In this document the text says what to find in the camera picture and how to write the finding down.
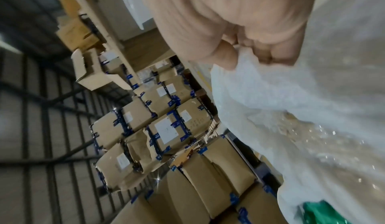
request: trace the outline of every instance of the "green bag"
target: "green bag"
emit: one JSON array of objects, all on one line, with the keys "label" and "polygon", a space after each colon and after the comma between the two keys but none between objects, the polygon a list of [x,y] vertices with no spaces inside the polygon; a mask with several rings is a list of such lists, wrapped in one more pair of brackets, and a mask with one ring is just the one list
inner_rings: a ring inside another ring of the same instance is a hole
[{"label": "green bag", "polygon": [[306,202],[303,209],[304,224],[351,224],[326,201]]}]

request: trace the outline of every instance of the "hand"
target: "hand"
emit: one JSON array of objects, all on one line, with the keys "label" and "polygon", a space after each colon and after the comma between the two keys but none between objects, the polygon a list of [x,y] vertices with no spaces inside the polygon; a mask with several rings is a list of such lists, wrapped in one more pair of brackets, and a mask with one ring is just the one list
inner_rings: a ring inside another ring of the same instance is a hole
[{"label": "hand", "polygon": [[262,63],[293,65],[314,0],[144,0],[170,48],[189,61],[237,66],[233,44]]}]

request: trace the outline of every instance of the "green object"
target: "green object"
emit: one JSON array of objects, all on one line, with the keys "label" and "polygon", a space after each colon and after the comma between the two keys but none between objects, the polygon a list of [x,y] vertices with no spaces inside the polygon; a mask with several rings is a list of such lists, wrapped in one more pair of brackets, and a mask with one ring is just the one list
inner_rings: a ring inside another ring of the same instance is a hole
[{"label": "green object", "polygon": [[351,224],[328,202],[306,202],[303,204],[304,224]]}]

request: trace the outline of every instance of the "corrugated metal wall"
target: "corrugated metal wall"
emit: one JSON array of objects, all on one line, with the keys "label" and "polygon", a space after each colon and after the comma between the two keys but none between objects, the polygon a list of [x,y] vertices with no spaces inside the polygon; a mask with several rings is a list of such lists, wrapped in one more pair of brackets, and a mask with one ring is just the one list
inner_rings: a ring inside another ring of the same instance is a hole
[{"label": "corrugated metal wall", "polygon": [[[61,94],[70,92],[77,85],[52,71],[41,71],[36,62],[23,58],[23,55],[0,50],[0,78],[2,86],[13,85],[19,89],[42,96],[41,80],[47,82],[48,99],[54,99]],[[113,103],[96,93],[85,90],[64,100],[68,107],[79,110],[89,110],[92,114],[103,115],[110,111]],[[33,100],[22,99],[7,90],[0,90],[0,159],[44,159],[47,158],[44,134],[52,144],[52,156],[59,157],[70,149],[74,149],[91,140],[89,124],[95,119],[76,113],[62,112],[58,109],[48,109],[49,125],[42,124],[42,106]],[[80,151],[73,157],[95,155],[92,146]],[[117,194],[111,197],[96,198],[92,188],[92,179],[96,187],[102,186],[91,163],[96,160],[79,161],[75,163],[57,164],[53,175],[49,167],[0,167],[0,219],[2,223],[53,223],[52,205],[55,198],[50,196],[55,192],[52,181],[56,179],[57,196],[62,223],[100,223],[103,219],[119,210],[122,202]],[[123,192],[123,200],[129,200],[128,192]]]}]

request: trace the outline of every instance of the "skin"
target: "skin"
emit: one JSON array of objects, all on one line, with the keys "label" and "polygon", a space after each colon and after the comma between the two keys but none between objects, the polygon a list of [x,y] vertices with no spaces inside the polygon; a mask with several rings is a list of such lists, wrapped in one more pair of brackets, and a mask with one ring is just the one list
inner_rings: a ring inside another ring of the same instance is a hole
[{"label": "skin", "polygon": [[261,63],[293,65],[315,0],[144,0],[170,48],[189,61],[237,66],[233,44]]}]

